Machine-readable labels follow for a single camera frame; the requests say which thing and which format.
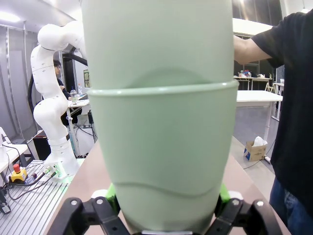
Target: brown table surface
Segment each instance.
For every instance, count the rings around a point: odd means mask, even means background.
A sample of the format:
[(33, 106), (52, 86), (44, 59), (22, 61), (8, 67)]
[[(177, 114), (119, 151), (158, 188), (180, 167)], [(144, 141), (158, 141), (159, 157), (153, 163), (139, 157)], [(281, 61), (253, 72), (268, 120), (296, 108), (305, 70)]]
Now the brown table surface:
[[(249, 176), (237, 163), (237, 161), (229, 155), (227, 165), (225, 168), (223, 182), (228, 190), (238, 191), (244, 197), (244, 200), (248, 203), (252, 203), (256, 199), (266, 200), (263, 194), (257, 189)], [(91, 198), (93, 192), (100, 189), (107, 189), (111, 183), (109, 175), (106, 170), (106, 166), (102, 157), (100, 144), (97, 142), (87, 158), (83, 162), (82, 166), (78, 170), (72, 183), (69, 185), (65, 195), (60, 201), (56, 211), (54, 212), (46, 230), (51, 226), (56, 214), (58, 213), (61, 205), (68, 197), (78, 197), (83, 202), (88, 201)], [(276, 219), (279, 222), (280, 228), (284, 235), (290, 235), (290, 232), (283, 224), (281, 219), (276, 215)], [(103, 235), (100, 226), (91, 226), (86, 232), (87, 235)], [(231, 235), (243, 235), (245, 234), (242, 228), (233, 228)]]

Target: metal table surface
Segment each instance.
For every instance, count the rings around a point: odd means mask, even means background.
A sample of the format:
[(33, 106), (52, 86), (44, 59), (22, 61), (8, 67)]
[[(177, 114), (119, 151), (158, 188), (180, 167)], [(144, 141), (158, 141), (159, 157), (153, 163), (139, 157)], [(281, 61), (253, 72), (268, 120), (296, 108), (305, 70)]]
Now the metal table surface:
[[(43, 161), (32, 161), (26, 169), (28, 175), (36, 173), (38, 176), (44, 169)], [(13, 198), (23, 192), (39, 186), (44, 177), (31, 187), (14, 187), (10, 189)], [(0, 213), (0, 235), (41, 235), (51, 219), (56, 207), (68, 188), (68, 183), (57, 183), (52, 180), (44, 186), (27, 193), (20, 199), (13, 201), (9, 197), (7, 202), (11, 213)]]

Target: cup rim band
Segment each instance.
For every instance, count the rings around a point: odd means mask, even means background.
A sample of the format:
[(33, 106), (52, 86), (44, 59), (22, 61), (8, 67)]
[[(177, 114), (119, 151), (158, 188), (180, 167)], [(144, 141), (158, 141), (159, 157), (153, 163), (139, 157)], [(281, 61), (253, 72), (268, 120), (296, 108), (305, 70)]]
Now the cup rim band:
[(183, 86), (166, 86), (166, 87), (148, 87), (148, 88), (131, 88), (131, 89), (109, 89), (88, 91), (90, 96), (136, 96), (136, 95), (156, 95), (156, 94), (178, 94), (194, 93), (205, 91), (225, 90), (238, 87), (239, 82), (232, 80), (229, 82), (210, 83), (200, 85), (183, 85)]

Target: white plastic bag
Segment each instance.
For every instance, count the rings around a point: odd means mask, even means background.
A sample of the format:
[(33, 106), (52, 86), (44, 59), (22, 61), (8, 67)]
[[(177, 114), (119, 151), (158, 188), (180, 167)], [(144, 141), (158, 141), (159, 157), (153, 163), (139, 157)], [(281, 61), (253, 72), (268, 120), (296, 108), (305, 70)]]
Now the white plastic bag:
[(267, 141), (258, 136), (257, 138), (255, 138), (253, 146), (254, 147), (263, 146), (266, 145), (267, 143), (268, 143)]

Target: floor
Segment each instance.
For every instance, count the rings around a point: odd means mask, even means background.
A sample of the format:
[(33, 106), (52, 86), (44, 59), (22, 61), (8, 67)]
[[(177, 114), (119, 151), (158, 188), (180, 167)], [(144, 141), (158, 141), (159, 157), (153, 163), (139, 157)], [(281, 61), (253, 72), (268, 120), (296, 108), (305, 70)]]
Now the floor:
[[(261, 193), (269, 200), (271, 187), (275, 178), (273, 167), (266, 161), (249, 162), (243, 157), (246, 141), (253, 141), (257, 136), (263, 137), (267, 117), (267, 108), (237, 108), (234, 136), (232, 138), (230, 154), (245, 169)], [(271, 157), (276, 138), (278, 121), (271, 118), (268, 133), (267, 155)]]

